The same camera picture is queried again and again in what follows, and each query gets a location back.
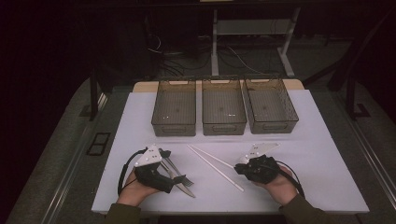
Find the white tabletop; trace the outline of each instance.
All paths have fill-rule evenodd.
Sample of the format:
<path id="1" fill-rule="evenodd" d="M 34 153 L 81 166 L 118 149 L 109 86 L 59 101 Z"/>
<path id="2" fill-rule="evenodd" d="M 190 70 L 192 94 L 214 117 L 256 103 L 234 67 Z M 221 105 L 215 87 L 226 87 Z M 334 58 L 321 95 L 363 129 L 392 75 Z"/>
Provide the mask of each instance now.
<path id="1" fill-rule="evenodd" d="M 289 95 L 300 119 L 292 133 L 251 134 L 247 124 L 244 135 L 203 136 L 202 96 L 197 92 L 196 135 L 156 137 L 150 123 L 156 93 L 130 93 L 92 211 L 107 213 L 110 205 L 118 198 L 117 185 L 122 165 L 137 150 L 155 143 L 164 150 L 172 151 L 171 160 L 180 172 L 195 183 L 190 190 L 196 198 L 191 198 L 174 187 L 169 194 L 160 192 L 149 196 L 140 206 L 143 214 L 276 214 L 278 204 L 274 203 L 264 189 L 252 185 L 235 170 L 211 160 L 245 191 L 237 189 L 190 151 L 187 144 L 230 164 L 236 164 L 252 144 L 279 143 L 280 146 L 267 155 L 293 168 L 303 185 L 306 199 L 315 207 L 338 214 L 368 212 L 310 92 L 293 90 L 289 91 Z M 132 170 L 134 161 L 127 174 Z"/>

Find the sleeve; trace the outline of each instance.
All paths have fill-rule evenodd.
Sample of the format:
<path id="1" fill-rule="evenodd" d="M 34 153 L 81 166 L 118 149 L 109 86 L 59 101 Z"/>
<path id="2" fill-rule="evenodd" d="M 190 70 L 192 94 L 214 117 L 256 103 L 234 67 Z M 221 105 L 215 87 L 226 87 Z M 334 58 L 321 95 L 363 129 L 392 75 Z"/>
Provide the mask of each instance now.
<path id="1" fill-rule="evenodd" d="M 113 203 L 107 213 L 105 224 L 138 224 L 139 221 L 139 207 L 133 207 L 122 203 Z"/>
<path id="2" fill-rule="evenodd" d="M 333 224 L 332 217 L 322 210 L 313 207 L 300 194 L 294 197 L 288 204 L 281 207 L 280 212 L 293 224 Z"/>

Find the person's arm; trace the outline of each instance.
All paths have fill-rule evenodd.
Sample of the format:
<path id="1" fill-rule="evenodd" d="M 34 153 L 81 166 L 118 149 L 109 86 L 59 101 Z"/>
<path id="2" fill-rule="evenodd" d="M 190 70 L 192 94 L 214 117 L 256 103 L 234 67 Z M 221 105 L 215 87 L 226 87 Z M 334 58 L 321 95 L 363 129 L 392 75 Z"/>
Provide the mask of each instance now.
<path id="1" fill-rule="evenodd" d="M 117 202 L 111 204 L 105 224 L 138 224 L 140 220 L 139 204 L 149 195 L 159 192 L 157 189 L 139 183 L 134 171 L 129 174 L 125 183 Z"/>
<path id="2" fill-rule="evenodd" d="M 280 169 L 291 175 L 291 171 L 286 167 L 280 166 Z M 283 175 L 278 175 L 275 180 L 266 185 L 255 182 L 253 184 L 268 190 L 274 201 L 282 205 L 279 211 L 293 224 L 334 223 L 328 214 L 313 207 L 298 194 L 297 189 Z"/>

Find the hand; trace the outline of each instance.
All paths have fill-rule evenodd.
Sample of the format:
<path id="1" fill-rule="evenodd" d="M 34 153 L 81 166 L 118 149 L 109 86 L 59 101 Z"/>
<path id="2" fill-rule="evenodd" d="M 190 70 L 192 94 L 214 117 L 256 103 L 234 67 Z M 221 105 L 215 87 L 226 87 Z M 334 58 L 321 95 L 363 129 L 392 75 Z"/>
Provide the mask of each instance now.
<path id="1" fill-rule="evenodd" d="M 291 175 L 291 171 L 284 166 L 279 166 L 281 170 Z M 277 175 L 277 177 L 268 184 L 262 184 L 252 182 L 253 184 L 262 187 L 270 193 L 271 197 L 282 205 L 288 204 L 296 195 L 297 189 L 289 182 L 289 180 L 283 175 Z"/>
<path id="2" fill-rule="evenodd" d="M 126 179 L 124 189 L 122 190 L 117 203 L 123 203 L 131 206 L 138 206 L 149 195 L 159 192 L 159 190 L 141 184 L 134 174 L 134 169 Z"/>

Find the plastic storage bin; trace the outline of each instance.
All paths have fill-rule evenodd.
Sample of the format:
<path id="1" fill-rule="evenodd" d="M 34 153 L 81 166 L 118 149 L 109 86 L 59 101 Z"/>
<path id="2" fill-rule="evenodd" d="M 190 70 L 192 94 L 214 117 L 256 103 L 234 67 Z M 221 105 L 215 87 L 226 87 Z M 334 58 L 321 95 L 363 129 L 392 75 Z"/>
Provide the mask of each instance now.
<path id="1" fill-rule="evenodd" d="M 161 80 L 151 124 L 156 136 L 195 136 L 194 78 Z"/>
<path id="2" fill-rule="evenodd" d="M 282 79 L 245 76 L 243 93 L 252 133 L 291 133 L 299 119 Z"/>
<path id="3" fill-rule="evenodd" d="M 248 122 L 238 76 L 204 77 L 204 135 L 241 135 Z"/>

